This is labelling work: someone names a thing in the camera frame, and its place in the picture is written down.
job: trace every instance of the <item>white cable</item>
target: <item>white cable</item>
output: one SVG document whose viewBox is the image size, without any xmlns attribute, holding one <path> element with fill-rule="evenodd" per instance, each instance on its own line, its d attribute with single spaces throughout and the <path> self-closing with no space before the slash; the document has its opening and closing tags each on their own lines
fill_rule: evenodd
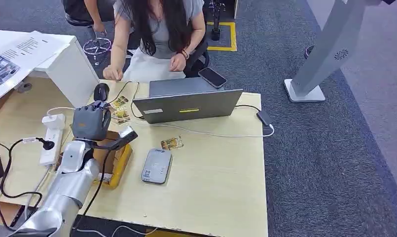
<svg viewBox="0 0 397 237">
<path fill-rule="evenodd" d="M 126 228 L 126 229 L 129 229 L 129 230 L 131 230 L 131 231 L 133 231 L 133 232 L 135 232 L 135 233 L 138 233 L 138 234 L 140 234 L 140 235 L 145 235 L 145 236 L 147 236 L 147 235 L 149 235 L 149 234 L 155 232 L 155 231 L 158 229 L 158 228 L 156 227 L 156 228 L 155 228 L 153 231 L 151 231 L 151 232 L 142 233 L 142 232 L 138 232 L 138 231 L 136 231 L 136 230 L 133 230 L 132 228 L 130 228 L 130 227 L 128 227 L 128 226 L 119 226 L 119 227 L 117 227 L 117 229 L 115 229 L 114 233 L 112 233 L 111 237 L 114 237 L 115 233 L 116 233 L 117 230 L 120 229 L 120 228 Z"/>
<path fill-rule="evenodd" d="M 76 229 L 76 231 L 79 231 L 79 232 L 92 232 L 92 233 L 97 233 L 97 234 L 101 235 L 102 237 L 107 237 L 107 236 L 103 235 L 101 232 L 94 231 L 94 230 L 80 230 L 80 229 Z"/>
<path fill-rule="evenodd" d="M 70 110 L 75 110 L 74 108 L 69 108 L 69 107 L 57 107 L 57 108 L 53 108 L 50 109 L 49 111 L 47 111 L 47 115 L 50 115 L 49 112 L 55 109 L 70 109 Z M 121 120 L 126 120 L 132 123 L 136 123 L 139 125 L 144 125 L 144 126 L 160 126 L 160 127 L 172 127 L 172 128 L 177 128 L 177 129 L 181 129 L 187 132 L 191 132 L 191 133 L 196 133 L 196 134 L 203 134 L 203 135 L 210 135 L 210 136 L 215 136 L 215 137 L 232 137 L 232 138 L 240 138 L 240 137 L 270 137 L 272 135 L 274 135 L 275 133 L 275 129 L 274 126 L 272 124 L 269 125 L 269 127 L 272 129 L 272 132 L 268 135 L 219 135 L 219 134 L 213 134 L 213 133 L 209 133 L 209 132 L 198 132 L 198 131 L 193 131 L 193 130 L 189 130 L 183 127 L 178 127 L 178 126 L 174 126 L 174 125 L 168 125 L 168 124 L 149 124 L 149 123 L 142 123 L 142 122 L 136 122 L 133 120 L 129 120 L 129 119 L 125 119 L 125 118 L 119 118 L 116 116 L 111 116 L 112 118 L 116 118 L 116 119 L 121 119 Z"/>
<path fill-rule="evenodd" d="M 37 190 L 40 188 L 40 185 L 43 183 L 43 180 L 47 177 L 50 168 L 51 168 L 51 166 L 48 166 L 48 167 L 46 168 L 46 172 L 44 173 L 43 177 L 42 177 L 42 178 L 40 179 L 40 181 L 38 182 L 36 188 L 34 188 L 34 191 L 33 191 L 34 193 L 37 192 Z M 33 195 L 34 195 L 34 194 L 31 194 L 31 195 L 27 198 L 26 206 L 25 206 L 25 208 L 24 208 L 24 217 L 26 218 L 26 220 L 27 220 L 27 218 L 28 218 L 28 207 L 29 207 L 29 205 L 30 205 L 31 199 L 33 198 Z"/>
<path fill-rule="evenodd" d="M 59 109 L 75 110 L 75 108 L 71 108 L 71 107 L 56 107 L 56 108 L 53 108 L 53 109 L 48 110 L 46 114 L 47 114 L 47 116 L 51 116 L 51 114 L 50 114 L 51 111 L 53 111 L 53 110 L 59 110 Z"/>
<path fill-rule="evenodd" d="M 112 233 L 111 237 L 114 237 L 115 233 L 116 233 L 117 230 L 120 229 L 120 228 L 126 228 L 126 229 L 129 229 L 129 230 L 131 230 L 131 231 L 133 231 L 133 232 L 135 232 L 135 233 L 138 233 L 138 234 L 140 234 L 140 235 L 145 235 L 145 236 L 147 236 L 147 235 L 149 235 L 149 234 L 155 232 L 155 231 L 158 229 L 158 228 L 156 227 L 156 228 L 155 228 L 153 231 L 151 231 L 151 232 L 142 233 L 142 232 L 138 232 L 138 231 L 136 231 L 136 230 L 133 230 L 132 228 L 130 228 L 130 227 L 128 227 L 128 226 L 119 226 L 119 227 L 117 227 L 117 228 L 114 230 L 114 232 Z M 97 233 L 97 234 L 101 235 L 102 237 L 107 237 L 107 236 L 103 235 L 101 232 L 95 231 L 95 230 L 81 230 L 81 229 L 76 229 L 76 231 L 79 231 L 79 232 L 88 232 L 88 233 Z"/>
</svg>

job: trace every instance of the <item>power strip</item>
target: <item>power strip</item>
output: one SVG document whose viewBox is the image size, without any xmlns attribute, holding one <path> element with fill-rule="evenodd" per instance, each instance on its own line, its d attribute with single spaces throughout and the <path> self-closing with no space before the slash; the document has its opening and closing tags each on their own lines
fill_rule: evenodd
<svg viewBox="0 0 397 237">
<path fill-rule="evenodd" d="M 47 127 L 46 136 L 44 139 L 46 141 L 52 141 L 55 143 L 55 146 L 51 150 L 42 150 L 40 156 L 40 164 L 47 166 L 53 165 L 57 162 L 59 157 L 62 138 L 63 138 L 63 129 L 65 128 L 65 120 L 66 117 L 64 114 L 59 115 L 51 115 L 43 118 L 42 122 Z"/>
</svg>

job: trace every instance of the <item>gray t-shirt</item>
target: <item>gray t-shirt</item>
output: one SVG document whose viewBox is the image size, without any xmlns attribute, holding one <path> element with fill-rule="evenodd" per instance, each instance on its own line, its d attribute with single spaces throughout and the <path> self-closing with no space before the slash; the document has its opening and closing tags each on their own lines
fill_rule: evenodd
<svg viewBox="0 0 397 237">
<path fill-rule="evenodd" d="M 124 17 L 125 19 L 132 20 L 132 14 L 127 11 L 121 2 L 122 0 L 116 0 L 114 4 L 114 11 L 117 15 Z M 200 12 L 203 12 L 204 0 L 183 0 L 187 21 L 196 17 Z M 153 55 L 155 58 L 170 59 L 175 55 L 175 52 L 169 48 L 169 32 L 166 26 L 165 19 L 156 21 L 152 17 L 149 17 L 150 29 L 152 30 L 153 40 L 156 45 L 156 53 Z"/>
</svg>

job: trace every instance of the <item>card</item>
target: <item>card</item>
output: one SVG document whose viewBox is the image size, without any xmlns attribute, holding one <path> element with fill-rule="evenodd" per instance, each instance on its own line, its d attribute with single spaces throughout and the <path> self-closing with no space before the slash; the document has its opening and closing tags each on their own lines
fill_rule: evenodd
<svg viewBox="0 0 397 237">
<path fill-rule="evenodd" d="M 184 146 L 184 144 L 182 143 L 182 139 L 181 136 L 172 138 L 172 139 L 168 139 L 165 141 L 161 141 L 160 145 L 162 146 L 162 149 L 164 150 L 173 150 L 173 149 L 177 149 L 177 148 L 181 148 Z"/>
<path fill-rule="evenodd" d="M 112 112 L 112 115 L 117 117 L 117 118 L 114 118 L 114 121 L 115 121 L 115 123 L 117 123 L 119 125 L 126 123 L 130 120 L 129 113 L 127 111 L 125 111 L 124 109 L 114 111 L 114 112 Z"/>
<path fill-rule="evenodd" d="M 114 109 L 119 110 L 119 109 L 123 108 L 123 106 L 125 104 L 127 104 L 128 102 L 129 102 L 129 100 L 126 97 L 124 97 L 124 95 L 121 95 L 114 102 L 111 103 L 111 106 Z"/>
</svg>

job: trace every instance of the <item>smartphone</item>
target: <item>smartphone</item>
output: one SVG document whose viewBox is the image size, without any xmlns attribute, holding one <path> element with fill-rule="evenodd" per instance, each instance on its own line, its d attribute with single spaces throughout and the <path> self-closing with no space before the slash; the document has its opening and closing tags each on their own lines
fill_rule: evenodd
<svg viewBox="0 0 397 237">
<path fill-rule="evenodd" d="M 221 88 L 227 82 L 224 77 L 220 76 L 220 74 L 216 73 L 211 68 L 204 68 L 198 72 L 198 75 L 216 89 Z"/>
</svg>

